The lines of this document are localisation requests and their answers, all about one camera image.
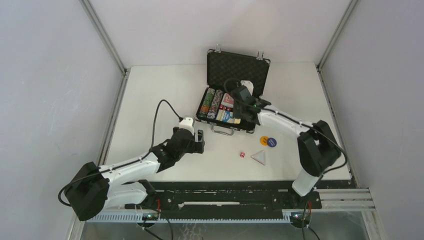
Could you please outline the blue texas holdem card box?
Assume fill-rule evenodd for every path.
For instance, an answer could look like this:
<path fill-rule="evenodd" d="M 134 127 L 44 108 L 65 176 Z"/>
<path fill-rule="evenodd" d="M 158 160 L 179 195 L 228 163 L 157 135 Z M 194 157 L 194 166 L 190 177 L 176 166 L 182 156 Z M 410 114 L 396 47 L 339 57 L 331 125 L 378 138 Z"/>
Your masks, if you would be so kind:
<path fill-rule="evenodd" d="M 232 111 L 228 111 L 228 110 L 223 110 L 220 109 L 217 113 L 217 116 L 215 118 L 217 121 L 223 122 L 223 123 L 228 123 L 228 124 L 240 124 L 241 123 L 241 119 L 240 118 L 235 118 L 233 116 L 233 112 Z"/>

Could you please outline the blue round button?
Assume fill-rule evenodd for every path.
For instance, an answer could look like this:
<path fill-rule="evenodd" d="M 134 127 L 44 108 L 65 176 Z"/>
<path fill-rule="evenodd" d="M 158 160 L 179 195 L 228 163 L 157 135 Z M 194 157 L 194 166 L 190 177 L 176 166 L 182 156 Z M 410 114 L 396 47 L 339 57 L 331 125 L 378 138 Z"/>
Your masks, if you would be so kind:
<path fill-rule="evenodd" d="M 277 146 L 277 141 L 275 138 L 269 137 L 266 141 L 267 145 L 271 148 L 274 148 Z"/>

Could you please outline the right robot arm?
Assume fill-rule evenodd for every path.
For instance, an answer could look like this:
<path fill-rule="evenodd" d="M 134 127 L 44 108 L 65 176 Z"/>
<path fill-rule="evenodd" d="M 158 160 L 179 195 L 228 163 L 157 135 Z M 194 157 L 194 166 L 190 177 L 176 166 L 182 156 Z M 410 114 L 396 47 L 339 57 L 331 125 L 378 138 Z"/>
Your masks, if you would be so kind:
<path fill-rule="evenodd" d="M 347 154 L 338 145 L 327 122 L 302 121 L 269 101 L 255 98 L 245 85 L 234 88 L 229 95 L 234 100 L 233 112 L 237 119 L 272 128 L 296 141 L 301 170 L 290 189 L 289 203 L 293 207 L 302 208 L 324 175 L 346 165 L 334 166 L 337 159 L 346 158 Z"/>

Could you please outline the yellow round button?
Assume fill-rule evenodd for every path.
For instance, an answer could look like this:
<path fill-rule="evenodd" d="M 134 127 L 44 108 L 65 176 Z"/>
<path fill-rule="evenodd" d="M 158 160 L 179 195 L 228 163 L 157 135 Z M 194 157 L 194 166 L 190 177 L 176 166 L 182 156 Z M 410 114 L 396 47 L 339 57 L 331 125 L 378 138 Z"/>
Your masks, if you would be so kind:
<path fill-rule="evenodd" d="M 261 143 L 263 146 L 267 146 L 267 145 L 268 145 L 268 139 L 269 139 L 269 137 L 268 137 L 268 136 L 262 136 L 262 137 L 260 138 L 260 143 Z"/>

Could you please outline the clear triangle dealer marker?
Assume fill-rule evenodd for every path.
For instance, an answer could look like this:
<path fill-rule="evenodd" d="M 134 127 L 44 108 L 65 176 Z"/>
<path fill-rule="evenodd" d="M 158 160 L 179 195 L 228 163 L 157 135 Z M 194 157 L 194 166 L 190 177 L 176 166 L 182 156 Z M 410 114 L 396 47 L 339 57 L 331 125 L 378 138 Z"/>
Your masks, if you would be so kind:
<path fill-rule="evenodd" d="M 265 166 L 266 165 L 266 153 L 264 150 L 261 150 L 255 154 L 253 154 L 251 156 L 251 158 L 253 160 L 255 160 L 256 162 L 260 163 L 261 165 Z"/>

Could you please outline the black poker set case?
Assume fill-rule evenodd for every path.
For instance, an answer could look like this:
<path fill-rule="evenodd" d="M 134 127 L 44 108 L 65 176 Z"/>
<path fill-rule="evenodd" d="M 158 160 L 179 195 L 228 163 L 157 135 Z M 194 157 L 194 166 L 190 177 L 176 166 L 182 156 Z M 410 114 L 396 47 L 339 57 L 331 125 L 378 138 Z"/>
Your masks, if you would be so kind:
<path fill-rule="evenodd" d="M 252 134 L 255 132 L 254 123 L 241 120 L 240 124 L 225 123 L 215 119 L 200 117 L 204 97 L 208 88 L 222 90 L 230 95 L 230 92 L 241 85 L 242 80 L 251 81 L 254 85 L 253 96 L 260 99 L 263 95 L 265 84 L 270 69 L 271 60 L 264 57 L 264 53 L 259 51 L 257 56 L 240 54 L 222 50 L 222 45 L 217 44 L 215 48 L 210 48 L 206 53 L 206 89 L 195 114 L 195 119 L 214 127 L 222 127 L 235 131 Z"/>

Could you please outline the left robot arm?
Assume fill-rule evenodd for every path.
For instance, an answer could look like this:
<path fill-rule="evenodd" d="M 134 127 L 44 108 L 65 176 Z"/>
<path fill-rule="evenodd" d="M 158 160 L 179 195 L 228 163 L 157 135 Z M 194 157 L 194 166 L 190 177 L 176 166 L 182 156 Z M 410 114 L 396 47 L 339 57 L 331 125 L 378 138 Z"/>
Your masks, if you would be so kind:
<path fill-rule="evenodd" d="M 84 164 L 59 196 L 66 197 L 66 205 L 80 221 L 90 220 L 105 209 L 127 204 L 140 204 L 149 209 L 155 205 L 157 196 L 140 181 L 173 167 L 185 154 L 202 154 L 204 146 L 203 130 L 191 133 L 174 127 L 170 139 L 141 156 L 112 165 Z"/>

